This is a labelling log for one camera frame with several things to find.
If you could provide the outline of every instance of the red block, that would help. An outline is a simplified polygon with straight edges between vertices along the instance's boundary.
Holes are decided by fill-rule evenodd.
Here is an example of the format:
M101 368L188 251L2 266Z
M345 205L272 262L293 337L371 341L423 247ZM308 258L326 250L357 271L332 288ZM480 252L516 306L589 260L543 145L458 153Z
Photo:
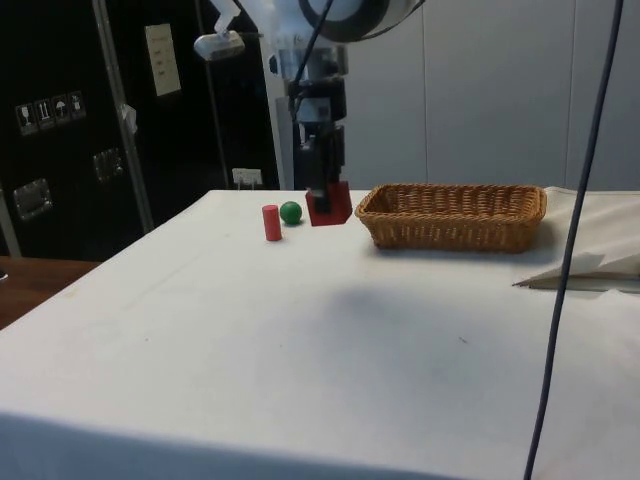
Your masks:
M328 186L328 190L329 200L331 201L331 213L317 213L311 192L307 192L305 195L307 209L309 210L309 220L311 220L311 225L314 227L342 225L349 219L353 212L348 182L332 183Z

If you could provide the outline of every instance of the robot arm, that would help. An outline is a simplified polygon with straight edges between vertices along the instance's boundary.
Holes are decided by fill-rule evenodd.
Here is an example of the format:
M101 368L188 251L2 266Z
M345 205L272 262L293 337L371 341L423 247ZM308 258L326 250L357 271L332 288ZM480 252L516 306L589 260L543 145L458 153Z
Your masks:
M227 30L241 10L233 0L211 0L220 12L216 33L204 35L194 48L205 60L244 49L241 36ZM269 67L285 82L298 132L294 171L308 189L307 207L314 226L346 222L351 215L348 185L340 181L344 166L347 114L344 76L346 44L378 36L404 20L420 0L334 0L305 62L323 9L330 0L239 0L272 50ZM300 66L302 76L297 79Z

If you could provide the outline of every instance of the white sign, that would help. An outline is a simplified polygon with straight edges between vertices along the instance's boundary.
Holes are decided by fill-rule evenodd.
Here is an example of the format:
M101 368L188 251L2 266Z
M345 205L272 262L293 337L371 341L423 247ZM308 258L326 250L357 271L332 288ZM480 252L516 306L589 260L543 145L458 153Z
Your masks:
M145 27L147 48L151 60L151 71L158 97L181 89L178 65L173 49L171 25L151 25Z

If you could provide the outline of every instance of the red cylinder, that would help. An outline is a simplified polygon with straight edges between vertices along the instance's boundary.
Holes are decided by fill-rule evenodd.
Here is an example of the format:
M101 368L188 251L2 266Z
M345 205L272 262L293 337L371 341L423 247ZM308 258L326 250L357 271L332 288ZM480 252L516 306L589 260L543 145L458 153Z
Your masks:
M265 205L262 207L262 219L264 220L264 234L270 242L282 240L280 229L280 216L277 205Z

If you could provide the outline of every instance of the woven basket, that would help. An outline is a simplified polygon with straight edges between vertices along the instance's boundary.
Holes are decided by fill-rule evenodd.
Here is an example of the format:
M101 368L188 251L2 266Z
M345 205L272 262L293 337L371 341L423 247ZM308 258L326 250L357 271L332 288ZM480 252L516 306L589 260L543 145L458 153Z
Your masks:
M391 184L356 209L379 248L521 253L547 208L539 187Z

